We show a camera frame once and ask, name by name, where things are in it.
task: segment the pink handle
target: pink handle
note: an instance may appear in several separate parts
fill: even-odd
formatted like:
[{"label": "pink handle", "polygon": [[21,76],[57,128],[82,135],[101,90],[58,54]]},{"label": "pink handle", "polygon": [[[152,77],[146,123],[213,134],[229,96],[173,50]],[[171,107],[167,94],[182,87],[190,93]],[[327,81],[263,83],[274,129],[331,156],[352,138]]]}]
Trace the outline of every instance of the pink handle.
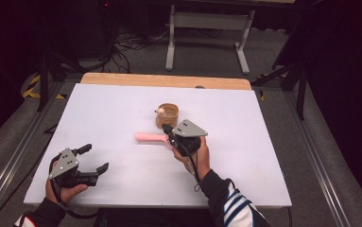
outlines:
[{"label": "pink handle", "polygon": [[136,140],[137,141],[163,141],[163,142],[167,143],[165,134],[151,134],[151,133],[137,132]]}]

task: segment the pink object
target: pink object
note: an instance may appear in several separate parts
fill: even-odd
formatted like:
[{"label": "pink object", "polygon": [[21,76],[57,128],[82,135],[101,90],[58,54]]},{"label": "pink object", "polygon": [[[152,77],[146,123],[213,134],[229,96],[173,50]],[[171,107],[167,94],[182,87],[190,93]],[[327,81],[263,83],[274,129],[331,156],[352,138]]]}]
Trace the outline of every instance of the pink object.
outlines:
[{"label": "pink object", "polygon": [[163,141],[168,146],[167,136],[165,134],[152,134],[152,133],[145,133],[145,132],[137,132],[136,133],[136,140],[139,142],[148,142],[148,141]]}]

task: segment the white tabletop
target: white tabletop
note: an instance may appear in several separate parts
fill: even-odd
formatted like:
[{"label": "white tabletop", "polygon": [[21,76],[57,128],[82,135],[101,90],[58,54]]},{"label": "white tabletop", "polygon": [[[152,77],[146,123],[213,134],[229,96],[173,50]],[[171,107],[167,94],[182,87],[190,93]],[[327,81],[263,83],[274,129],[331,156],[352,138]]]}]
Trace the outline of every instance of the white tabletop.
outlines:
[{"label": "white tabletop", "polygon": [[291,206],[267,127],[253,91],[77,84],[29,187],[25,203],[44,197],[51,159],[65,148],[93,148],[78,155],[82,172],[110,167],[97,186],[72,203],[99,207],[204,207],[196,181],[164,143],[140,143],[138,131],[163,133],[155,126],[158,106],[174,103],[180,121],[205,129],[211,168],[233,179],[260,207]]}]

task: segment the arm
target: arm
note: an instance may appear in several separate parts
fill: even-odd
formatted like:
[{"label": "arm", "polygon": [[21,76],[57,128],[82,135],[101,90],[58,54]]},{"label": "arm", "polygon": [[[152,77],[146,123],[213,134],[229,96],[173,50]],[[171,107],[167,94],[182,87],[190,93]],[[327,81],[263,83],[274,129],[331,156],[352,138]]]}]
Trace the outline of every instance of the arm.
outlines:
[{"label": "arm", "polygon": [[[73,188],[62,188],[60,190],[61,200],[68,204],[70,200],[80,192],[88,188],[85,184]],[[34,212],[24,213],[14,226],[35,227],[35,226],[58,226],[65,217],[66,212],[58,205],[57,199],[52,192],[50,181],[45,184],[45,198]]]},{"label": "arm", "polygon": [[[235,188],[232,180],[222,180],[210,169],[210,153],[205,137],[200,137],[200,139],[200,149],[192,158],[198,167],[201,190],[209,199],[209,210],[215,226],[269,227],[265,218],[256,210],[251,201]],[[188,164],[190,160],[181,157],[175,148],[172,151],[175,158],[183,162],[186,169],[191,172]]]}]

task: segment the white metal stand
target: white metal stand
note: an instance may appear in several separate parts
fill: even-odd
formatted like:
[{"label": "white metal stand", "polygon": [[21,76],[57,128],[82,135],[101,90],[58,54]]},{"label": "white metal stand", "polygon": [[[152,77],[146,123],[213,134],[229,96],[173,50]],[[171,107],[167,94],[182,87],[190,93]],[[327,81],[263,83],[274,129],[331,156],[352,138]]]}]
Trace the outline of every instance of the white metal stand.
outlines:
[{"label": "white metal stand", "polygon": [[210,28],[210,29],[226,29],[241,30],[242,38],[240,43],[236,43],[236,54],[244,74],[250,72],[248,63],[244,53],[246,39],[248,38],[251,23],[254,16],[254,10],[249,15],[224,15],[210,13],[191,13],[176,12],[175,6],[171,6],[171,14],[169,16],[169,45],[166,54],[165,69],[170,71],[174,65],[175,55],[175,27],[194,27],[194,28]]}]

